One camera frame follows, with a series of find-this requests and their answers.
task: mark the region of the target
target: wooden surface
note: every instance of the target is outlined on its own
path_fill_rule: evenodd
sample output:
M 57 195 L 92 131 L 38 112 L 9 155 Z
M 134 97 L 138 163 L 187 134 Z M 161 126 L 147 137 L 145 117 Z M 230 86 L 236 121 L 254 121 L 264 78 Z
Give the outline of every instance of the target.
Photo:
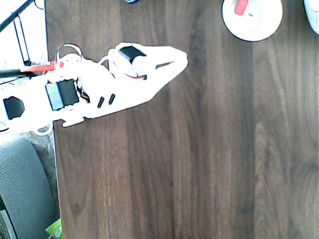
M 234 37 L 222 0 L 48 0 L 49 58 L 121 41 L 189 65 L 149 103 L 54 124 L 64 239 L 318 238 L 319 37 L 302 0 L 278 31 Z

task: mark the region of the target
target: red plastic part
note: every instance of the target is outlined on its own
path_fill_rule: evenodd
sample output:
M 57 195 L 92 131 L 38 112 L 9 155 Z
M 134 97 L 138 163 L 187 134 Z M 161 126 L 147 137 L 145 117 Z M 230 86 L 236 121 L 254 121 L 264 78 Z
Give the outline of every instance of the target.
M 235 7 L 235 13 L 238 15 L 243 15 L 247 5 L 248 0 L 238 0 L 238 3 Z
M 40 71 L 53 71 L 54 70 L 54 62 L 50 61 L 49 65 L 31 65 L 22 68 L 21 72 L 40 72 Z

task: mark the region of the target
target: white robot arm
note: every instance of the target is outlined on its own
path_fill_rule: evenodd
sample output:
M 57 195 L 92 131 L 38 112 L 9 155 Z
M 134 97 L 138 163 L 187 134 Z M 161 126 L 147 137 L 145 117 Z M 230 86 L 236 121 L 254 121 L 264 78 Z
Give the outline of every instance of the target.
M 120 43 L 98 63 L 64 46 L 78 54 L 60 59 L 58 49 L 55 70 L 1 91 L 0 131 L 37 130 L 58 119 L 70 126 L 142 104 L 187 66 L 186 53 L 169 46 Z

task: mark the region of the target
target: green object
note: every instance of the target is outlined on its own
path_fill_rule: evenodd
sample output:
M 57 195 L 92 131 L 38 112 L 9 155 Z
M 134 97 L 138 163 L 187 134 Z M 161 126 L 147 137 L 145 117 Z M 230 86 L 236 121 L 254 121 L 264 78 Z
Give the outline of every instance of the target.
M 62 239 L 61 219 L 59 218 L 57 221 L 52 223 L 47 229 L 45 229 L 45 231 L 52 235 L 53 238 Z

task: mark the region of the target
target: gray chair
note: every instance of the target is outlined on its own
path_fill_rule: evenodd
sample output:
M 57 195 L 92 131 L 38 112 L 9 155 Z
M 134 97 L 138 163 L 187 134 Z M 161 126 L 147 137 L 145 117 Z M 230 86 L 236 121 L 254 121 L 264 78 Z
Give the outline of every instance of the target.
M 47 239 L 54 202 L 33 145 L 0 137 L 0 197 L 18 239 Z

